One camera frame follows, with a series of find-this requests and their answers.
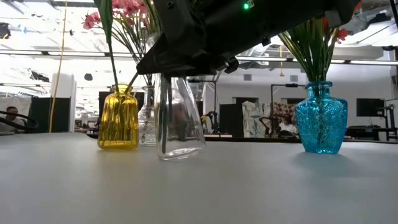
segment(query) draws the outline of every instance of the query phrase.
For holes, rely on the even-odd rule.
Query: man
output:
[[[8,113],[18,114],[18,109],[15,106],[7,107],[6,111]],[[21,125],[21,126],[25,126],[24,122],[21,119],[17,118],[17,116],[15,116],[15,115],[7,115],[6,116],[6,120],[14,122],[14,123],[16,123],[18,125]],[[8,124],[4,124],[3,122],[0,122],[0,132],[3,132],[3,131],[14,132],[14,133],[23,132],[23,130],[21,130],[21,129],[14,128],[14,127],[12,127],[12,126],[10,126]]]

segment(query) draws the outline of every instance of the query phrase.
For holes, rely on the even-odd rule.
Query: wall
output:
[[[388,60],[385,56],[379,60]],[[243,74],[252,74],[251,82],[244,82]],[[230,75],[221,76],[217,84],[217,105],[233,103],[233,97],[258,97],[260,103],[271,102],[271,84],[290,83],[290,75],[299,75],[298,84],[305,84],[304,73],[299,69],[284,69],[284,77],[280,77],[280,69],[269,70],[238,70]],[[328,80],[333,82],[331,95],[348,102],[348,126],[369,125],[369,118],[356,116],[357,98],[394,98],[394,87],[391,82],[391,67],[365,65],[331,65]],[[204,94],[204,104],[213,103],[214,95]],[[281,102],[282,98],[306,98],[307,93],[302,88],[274,87],[274,101]],[[372,118],[373,124],[385,126],[384,119]]]

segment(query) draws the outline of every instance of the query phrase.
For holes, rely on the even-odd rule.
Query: patterned fabric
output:
[[[265,135],[271,133],[271,125],[273,133],[279,133],[281,127],[294,126],[295,123],[295,105],[284,103],[274,103],[273,120],[270,120],[271,104],[259,104],[244,102],[243,110],[243,129],[245,138],[264,138]]]

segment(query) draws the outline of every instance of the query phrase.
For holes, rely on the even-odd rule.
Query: white table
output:
[[[0,136],[0,223],[398,223],[398,147],[208,142],[170,162],[82,134]]]

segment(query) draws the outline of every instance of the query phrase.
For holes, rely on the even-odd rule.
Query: clear glass vase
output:
[[[155,138],[155,113],[154,113],[154,87],[144,86],[144,105],[138,112],[139,144],[140,146],[156,146]]]
[[[296,106],[297,128],[307,152],[336,154],[347,128],[346,100],[330,96],[331,82],[311,82],[308,98]]]
[[[184,78],[155,81],[155,126],[158,156],[164,160],[183,159],[205,148],[195,100]]]
[[[119,85],[119,93],[106,97],[98,134],[98,147],[107,151],[128,151],[138,147],[137,100]]]

